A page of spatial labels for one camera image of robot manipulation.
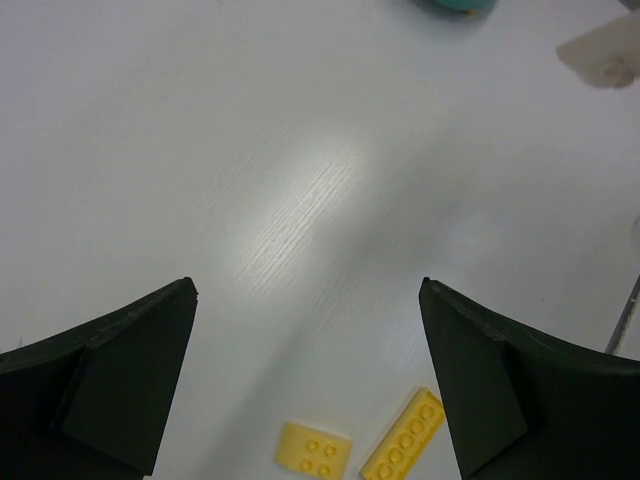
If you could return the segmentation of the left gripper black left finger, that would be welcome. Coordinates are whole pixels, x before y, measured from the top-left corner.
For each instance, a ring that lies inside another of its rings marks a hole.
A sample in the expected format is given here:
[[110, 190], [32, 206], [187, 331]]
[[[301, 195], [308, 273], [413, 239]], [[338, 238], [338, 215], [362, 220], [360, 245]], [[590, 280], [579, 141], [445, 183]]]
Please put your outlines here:
[[196, 315], [193, 280], [1, 356], [4, 479], [152, 475]]

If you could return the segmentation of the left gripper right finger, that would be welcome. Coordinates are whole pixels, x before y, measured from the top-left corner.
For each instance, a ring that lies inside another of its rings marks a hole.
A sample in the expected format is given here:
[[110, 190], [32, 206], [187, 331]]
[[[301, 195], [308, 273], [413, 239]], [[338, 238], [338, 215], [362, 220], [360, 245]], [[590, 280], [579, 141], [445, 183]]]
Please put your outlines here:
[[636, 479], [639, 364], [426, 278], [424, 331], [464, 479]]

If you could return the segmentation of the white lego piece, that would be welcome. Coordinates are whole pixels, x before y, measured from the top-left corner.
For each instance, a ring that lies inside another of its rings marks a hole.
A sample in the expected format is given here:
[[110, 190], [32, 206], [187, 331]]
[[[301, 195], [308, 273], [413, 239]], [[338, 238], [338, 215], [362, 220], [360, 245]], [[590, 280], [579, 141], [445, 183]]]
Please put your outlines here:
[[639, 11], [558, 45], [559, 60], [594, 88], [623, 89], [639, 79]]

